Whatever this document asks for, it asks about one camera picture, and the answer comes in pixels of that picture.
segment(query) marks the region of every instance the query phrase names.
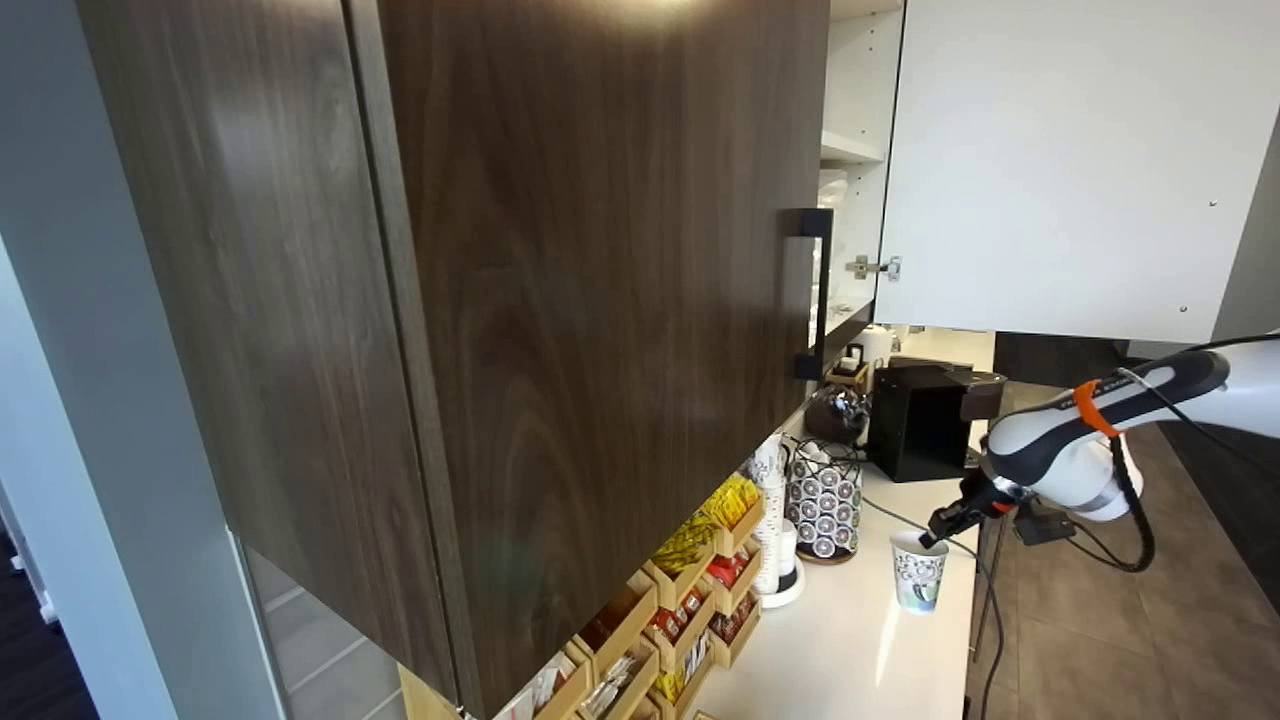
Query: cabinet door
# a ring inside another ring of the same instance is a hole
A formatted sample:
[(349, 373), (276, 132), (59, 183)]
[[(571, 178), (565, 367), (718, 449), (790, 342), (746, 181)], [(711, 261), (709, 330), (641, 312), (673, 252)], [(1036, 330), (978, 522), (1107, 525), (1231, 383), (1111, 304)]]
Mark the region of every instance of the cabinet door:
[(345, 4), (86, 29), (227, 525), (458, 693)]
[(1280, 249), (1248, 232), (1278, 31), (1274, 0), (918, 0), (875, 316), (1205, 342), (1246, 249)]
[(801, 404), (814, 243), (781, 222), (817, 195), (823, 15), (380, 4), (389, 230), (407, 213), (427, 491), (484, 709)]
[(819, 195), (838, 213), (829, 330), (875, 299), (875, 277), (865, 266), (880, 252), (900, 35), (900, 0), (832, 4), (819, 170)]

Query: white cup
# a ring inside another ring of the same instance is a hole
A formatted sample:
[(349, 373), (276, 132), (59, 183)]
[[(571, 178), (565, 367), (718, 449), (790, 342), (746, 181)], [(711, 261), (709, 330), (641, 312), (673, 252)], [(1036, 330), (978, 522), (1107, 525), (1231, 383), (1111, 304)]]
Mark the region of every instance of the white cup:
[(896, 332), (867, 326), (854, 346), (861, 348), (861, 362), (867, 366), (867, 373), (875, 373), (890, 366)]
[(929, 617), (936, 612), (936, 596), (946, 587), (947, 546), (921, 546), (921, 529), (891, 531), (891, 587), (896, 604)]

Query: gray wall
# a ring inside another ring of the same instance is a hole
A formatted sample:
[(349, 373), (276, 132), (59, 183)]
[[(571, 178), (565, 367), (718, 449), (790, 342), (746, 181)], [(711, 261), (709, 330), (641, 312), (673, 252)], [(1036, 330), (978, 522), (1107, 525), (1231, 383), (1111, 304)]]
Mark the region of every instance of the gray wall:
[(96, 505), (28, 304), (0, 239), (0, 490), (24, 537), (86, 687), (103, 717), (172, 717), (148, 629)]
[(1280, 118), (1248, 204), (1238, 269), (1213, 338), (1280, 330)]
[[(55, 380), (0, 418), (59, 404), (73, 431), (28, 437), (0, 476), (69, 507), (24, 531), (53, 587), (102, 587), (55, 596), (102, 604), (69, 617), (87, 687), (122, 720), (280, 717), (73, 0), (0, 0), (0, 106), (0, 236)], [(0, 351), (38, 366), (12, 338)]]

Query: kitchen counter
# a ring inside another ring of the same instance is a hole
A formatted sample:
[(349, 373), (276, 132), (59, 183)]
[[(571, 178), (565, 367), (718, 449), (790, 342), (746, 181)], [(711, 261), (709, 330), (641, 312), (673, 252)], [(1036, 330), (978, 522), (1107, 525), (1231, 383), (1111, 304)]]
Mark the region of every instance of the kitchen counter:
[[(874, 465), (865, 496), (929, 522), (952, 505), (957, 479), (890, 483)], [(848, 564), (805, 564), (795, 604), (763, 612), (734, 669), (698, 697), (702, 720), (961, 720), (978, 564), (947, 552), (942, 608), (900, 612), (891, 546), (900, 522), (861, 505), (861, 548)]]

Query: shelf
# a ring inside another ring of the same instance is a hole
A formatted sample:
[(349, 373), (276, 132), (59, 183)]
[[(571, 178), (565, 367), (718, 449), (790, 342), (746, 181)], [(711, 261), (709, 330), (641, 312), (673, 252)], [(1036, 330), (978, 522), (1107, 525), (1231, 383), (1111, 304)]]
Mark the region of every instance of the shelf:
[(749, 548), (759, 522), (763, 522), (763, 500), (756, 500), (746, 522), (718, 531), (718, 558), (734, 558), (734, 552)]
[(709, 564), (711, 564), (718, 548), (705, 548), (698, 564), (690, 564), (682, 576), (669, 576), (655, 564), (643, 564), (651, 587), (655, 587), (655, 604), (662, 608), (682, 608), (682, 599), (698, 587), (698, 582), (705, 582)]
[(655, 709), (651, 697), (641, 697), (641, 703), (631, 709), (631, 720), (669, 720), (663, 709)]
[(537, 720), (571, 717), (571, 711), (590, 700), (590, 693), (596, 687), (592, 662), (590, 662), (590, 654), (585, 654), (578, 641), (565, 646), (565, 656), (578, 664), (578, 674), (565, 677), (565, 684), (562, 684), (562, 687), (551, 693), (551, 700), (537, 711)]
[(842, 138), (842, 132), (823, 132), (823, 166), (880, 166), (880, 154), (865, 139)]
[(698, 617), (682, 629), (676, 646), (662, 629), (649, 629), (649, 641), (663, 656), (669, 674), (676, 674), (685, 664), (685, 656), (692, 654), (692, 646), (711, 629), (711, 617), (726, 604), (720, 596), (726, 596), (726, 587), (718, 582), (709, 582), (709, 596), (698, 608)]
[(736, 664), (736, 656), (749, 650), (751, 634), (759, 623), (759, 604), (749, 612), (746, 629), (726, 646), (726, 638), (711, 634), (711, 656), (720, 669)]
[(692, 674), (692, 682), (682, 687), (676, 703), (663, 700), (662, 693), (649, 693), (649, 700), (662, 709), (663, 720), (685, 720), (690, 709), (692, 709), (692, 700), (698, 700), (698, 693), (709, 684), (711, 669), (718, 669), (718, 656), (709, 656), (709, 662)]
[(676, 717), (690, 717), (690, 703), (698, 700), (698, 693), (705, 687), (705, 682), (711, 677), (711, 669), (718, 669), (718, 662), (709, 656), (709, 662), (692, 674), (692, 682), (685, 684), (685, 693), (682, 693), (682, 700), (676, 700)]
[(655, 674), (663, 669), (662, 654), (651, 646), (649, 662), (641, 664), (641, 674), (628, 682), (628, 687), (614, 700), (614, 709), (606, 711), (606, 720), (628, 720), (636, 717), (636, 709), (643, 703), (643, 693), (651, 687)]
[(759, 576), (759, 568), (763, 568), (763, 552), (759, 552), (759, 546), (749, 546), (749, 568), (736, 576), (736, 585), (734, 587), (726, 587), (720, 591), (720, 617), (734, 617), (749, 596), (751, 596), (751, 587), (756, 587), (756, 576)]
[(649, 571), (636, 571), (628, 582), (628, 612), (619, 617), (619, 623), (606, 638), (606, 646), (590, 646), (596, 674), (606, 677), (628, 650), (636, 650), (636, 641), (643, 638), (651, 612), (655, 612), (655, 587)]

